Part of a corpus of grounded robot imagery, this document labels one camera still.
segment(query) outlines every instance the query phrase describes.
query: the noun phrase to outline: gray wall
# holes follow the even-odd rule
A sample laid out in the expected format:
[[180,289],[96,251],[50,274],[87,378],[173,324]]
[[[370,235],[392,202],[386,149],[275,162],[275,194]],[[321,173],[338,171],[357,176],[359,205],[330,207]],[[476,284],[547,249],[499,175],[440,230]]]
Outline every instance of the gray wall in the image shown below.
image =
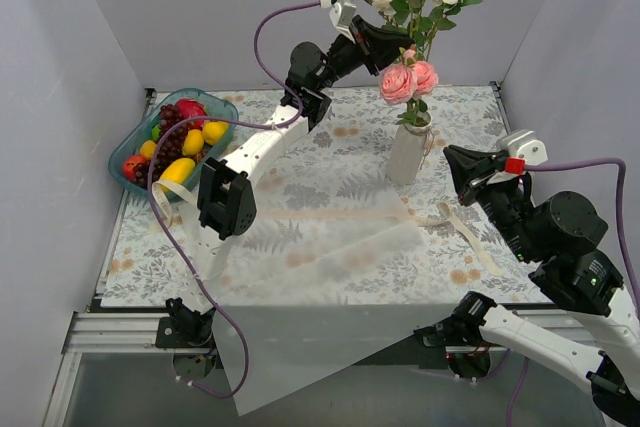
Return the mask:
[[[253,31],[268,13],[312,0],[97,0],[145,86],[176,89],[260,88],[267,77],[253,60]],[[432,60],[443,83],[501,80],[543,0],[485,0],[458,16],[459,27],[439,34]],[[362,4],[361,13],[378,23]],[[310,40],[323,49],[335,38],[319,9],[276,19],[264,31],[264,59],[286,76],[291,49]],[[364,69],[343,85],[375,83]]]
[[[640,265],[640,0],[546,0],[504,82],[509,119],[547,144],[550,162],[603,156],[629,167],[625,219]],[[603,250],[624,270],[615,238],[615,168],[540,174],[539,199],[584,193],[609,222]]]
[[0,0],[0,424],[40,425],[120,189],[143,90],[95,0]]

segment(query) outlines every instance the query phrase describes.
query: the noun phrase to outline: teal plastic basket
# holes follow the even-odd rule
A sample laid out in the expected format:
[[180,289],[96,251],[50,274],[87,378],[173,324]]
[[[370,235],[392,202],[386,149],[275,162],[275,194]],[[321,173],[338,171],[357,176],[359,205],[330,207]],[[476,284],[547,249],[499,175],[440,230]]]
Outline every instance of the teal plastic basket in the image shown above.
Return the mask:
[[[238,110],[235,106],[226,100],[218,99],[213,95],[209,95],[203,90],[200,89],[181,89],[177,90],[170,95],[167,96],[166,99],[162,101],[156,108],[153,109],[142,122],[138,124],[138,126],[133,129],[133,131],[127,136],[126,139],[122,141],[122,143],[113,151],[111,157],[109,157],[109,172],[111,176],[118,181],[122,187],[127,189],[129,192],[146,196],[147,191],[137,185],[129,182],[122,175],[122,164],[124,161],[131,155],[138,153],[142,144],[151,139],[151,129],[154,125],[160,120],[160,109],[163,105],[166,104],[175,104],[180,99],[193,99],[200,102],[204,106],[204,110],[207,114],[212,115],[214,117],[220,117],[226,120],[238,120]],[[187,189],[192,190],[198,180],[200,179],[200,170],[202,169],[202,164],[209,158],[219,158],[220,155],[227,148],[231,139],[233,138],[233,131],[235,130],[235,125],[230,124],[229,128],[222,136],[220,141],[209,149],[207,155],[198,163],[196,168],[193,170],[191,175],[184,181],[182,185],[184,185]],[[171,192],[167,193],[167,197],[171,200],[175,197],[175,195]]]

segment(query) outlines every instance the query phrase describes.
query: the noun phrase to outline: tomato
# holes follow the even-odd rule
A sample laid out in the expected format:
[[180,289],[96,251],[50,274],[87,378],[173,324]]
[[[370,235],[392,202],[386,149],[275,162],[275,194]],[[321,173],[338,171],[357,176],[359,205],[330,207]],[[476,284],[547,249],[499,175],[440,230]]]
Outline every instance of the tomato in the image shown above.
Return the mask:
[[139,154],[132,155],[122,164],[122,175],[124,175],[124,178],[127,180],[135,179],[136,173],[133,169],[136,165],[144,164],[145,162],[147,162],[147,159],[144,156]]

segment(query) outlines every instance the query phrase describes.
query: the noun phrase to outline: white vase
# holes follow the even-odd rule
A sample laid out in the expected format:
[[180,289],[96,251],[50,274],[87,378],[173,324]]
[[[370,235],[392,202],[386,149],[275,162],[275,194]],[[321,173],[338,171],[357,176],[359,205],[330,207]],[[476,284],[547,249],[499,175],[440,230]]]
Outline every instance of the white vase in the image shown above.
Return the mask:
[[433,137],[430,137],[431,117],[428,121],[424,127],[398,126],[387,164],[387,178],[391,182],[409,185],[416,180],[426,149],[433,140]]

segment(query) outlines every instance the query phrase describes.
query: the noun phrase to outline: apple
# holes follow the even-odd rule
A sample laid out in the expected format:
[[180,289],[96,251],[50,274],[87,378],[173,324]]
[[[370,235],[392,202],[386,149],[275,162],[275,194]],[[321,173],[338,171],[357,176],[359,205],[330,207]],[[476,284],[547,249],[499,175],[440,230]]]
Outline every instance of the apple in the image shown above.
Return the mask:
[[124,178],[127,180],[134,180],[136,178],[136,173],[133,169],[136,165],[144,164],[145,162],[147,162],[147,159],[143,155],[132,155],[124,161],[124,164],[122,164],[122,175],[124,175]]
[[[188,119],[189,117],[197,117],[200,115],[208,115],[204,110],[204,106],[193,99],[180,99],[176,102],[176,107],[180,109],[182,117]],[[206,120],[196,120],[187,124],[189,129],[202,129],[202,126]]]

